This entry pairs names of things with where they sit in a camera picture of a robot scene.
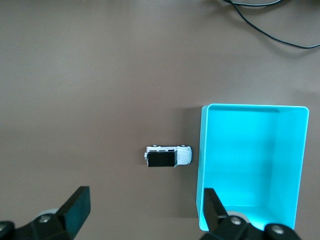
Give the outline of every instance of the white toy car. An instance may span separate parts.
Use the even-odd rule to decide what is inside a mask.
[[[144,159],[149,167],[176,167],[187,165],[192,159],[191,147],[180,146],[159,146],[146,147]]]

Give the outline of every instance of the metal bolt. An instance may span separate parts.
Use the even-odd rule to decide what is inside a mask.
[[[279,225],[273,225],[271,227],[271,229],[277,234],[284,234],[285,233],[285,230],[282,227],[280,227]]]
[[[48,222],[50,219],[51,219],[50,216],[48,216],[48,215],[42,215],[41,218],[40,218],[40,220],[39,220],[39,223],[44,224],[44,223]]]
[[[1,225],[0,225],[0,232],[1,232],[2,230],[4,230],[4,229],[6,228],[6,226],[7,226],[6,224],[1,224]]]
[[[233,216],[231,217],[231,222],[234,224],[234,225],[240,225],[241,224],[241,220],[236,217],[236,216]]]

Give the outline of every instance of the blue bin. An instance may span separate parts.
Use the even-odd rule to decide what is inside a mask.
[[[295,227],[309,110],[303,106],[211,104],[202,108],[196,206],[204,188],[227,211],[266,224]]]

